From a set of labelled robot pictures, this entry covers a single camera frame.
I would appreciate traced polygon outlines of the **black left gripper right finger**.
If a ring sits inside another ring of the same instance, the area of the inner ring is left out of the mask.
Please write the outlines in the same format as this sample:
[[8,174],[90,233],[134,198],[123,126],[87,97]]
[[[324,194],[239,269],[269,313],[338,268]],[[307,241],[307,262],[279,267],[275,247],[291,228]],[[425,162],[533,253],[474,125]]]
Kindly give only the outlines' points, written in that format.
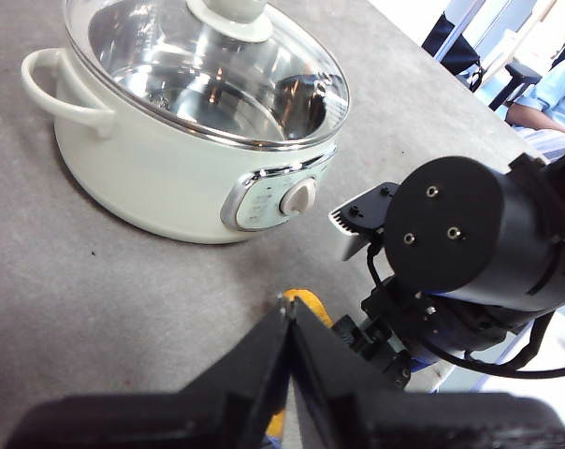
[[547,404],[505,393],[404,392],[309,304],[289,304],[297,380],[327,447],[565,448],[565,425]]

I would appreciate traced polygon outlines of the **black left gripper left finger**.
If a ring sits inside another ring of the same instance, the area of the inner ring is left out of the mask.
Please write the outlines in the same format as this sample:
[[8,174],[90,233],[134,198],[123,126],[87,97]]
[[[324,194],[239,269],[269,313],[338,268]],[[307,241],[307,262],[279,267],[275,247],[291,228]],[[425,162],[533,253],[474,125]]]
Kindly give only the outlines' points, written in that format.
[[292,304],[281,300],[182,390],[71,396],[35,406],[8,448],[257,448],[283,409]]

